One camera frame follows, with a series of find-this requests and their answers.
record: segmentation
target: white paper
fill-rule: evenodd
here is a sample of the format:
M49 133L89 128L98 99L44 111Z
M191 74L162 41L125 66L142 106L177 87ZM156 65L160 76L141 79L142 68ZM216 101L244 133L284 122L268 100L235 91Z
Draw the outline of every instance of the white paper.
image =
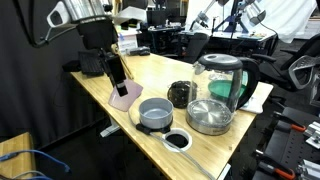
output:
M120 11L114 18L114 24L119 25L130 19L136 19L138 21L146 21L147 13L145 10L140 8L135 8L132 6Z

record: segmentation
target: white sheet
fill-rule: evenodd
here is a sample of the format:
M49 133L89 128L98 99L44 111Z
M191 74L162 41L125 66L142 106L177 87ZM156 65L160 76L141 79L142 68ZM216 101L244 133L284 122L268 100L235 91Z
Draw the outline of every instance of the white sheet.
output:
M308 19L317 6L315 0L256 0L266 12L266 18L262 24L275 30L280 40L286 43L291 43L295 35L300 35L304 32ZM189 0L188 16L186 20L186 30L190 28L192 21L197 17L200 11L203 11L211 0ZM206 13L209 17L209 29L212 28L213 17L218 16L215 22L215 27L220 24L226 17L230 15L233 0L224 6L220 6L217 2ZM270 33L270 30L263 27L261 24L253 26L250 24L247 14L244 13L241 17L242 22L247 29L257 33ZM193 30L204 29L199 24L195 24ZM237 26L237 31L241 31L240 25Z

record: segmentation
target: floor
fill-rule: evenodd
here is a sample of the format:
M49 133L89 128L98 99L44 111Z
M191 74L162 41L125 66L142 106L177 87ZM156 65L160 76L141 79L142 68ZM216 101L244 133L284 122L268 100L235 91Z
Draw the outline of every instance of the floor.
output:
M288 56L279 49L298 49L303 43L301 40L295 40L291 44L279 43L273 56L283 61ZM275 87L272 94L287 98L287 105L290 107L312 114L319 113L317 108L307 105L305 91L289 93ZM271 113L279 110L270 102L266 102L263 108L264 112L256 116L230 159L232 169L226 179L249 179L251 170L255 168L255 159L251 153L257 148L262 137L261 131L269 125ZM100 121L60 142L59 145L44 149L45 152L67 163L72 173L66 174L63 167L38 156L37 169L53 179L165 179L121 130L107 138L99 137L99 132L107 126L105 122Z

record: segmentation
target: small bowl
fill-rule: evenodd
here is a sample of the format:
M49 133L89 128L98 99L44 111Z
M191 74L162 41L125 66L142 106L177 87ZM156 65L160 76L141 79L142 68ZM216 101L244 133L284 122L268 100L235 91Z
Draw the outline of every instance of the small bowl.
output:
M140 122L150 129L161 129L172 122L173 104L163 98L150 98L139 106Z

